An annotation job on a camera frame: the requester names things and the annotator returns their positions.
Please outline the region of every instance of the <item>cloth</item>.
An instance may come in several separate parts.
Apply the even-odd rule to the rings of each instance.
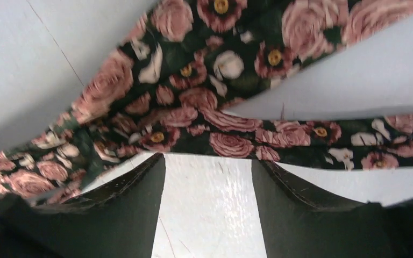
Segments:
[[[57,121],[0,152],[0,194],[64,188],[47,200],[63,202],[144,151],[413,166],[413,114],[266,121],[221,112],[411,14],[413,0],[162,0]]]

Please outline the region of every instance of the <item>fabric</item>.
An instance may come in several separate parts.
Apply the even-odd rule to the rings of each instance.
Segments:
[[[56,122],[0,152],[0,194],[61,187],[48,203],[62,202],[144,151],[413,166],[413,114],[264,121],[221,112],[411,14],[413,0],[162,0]]]

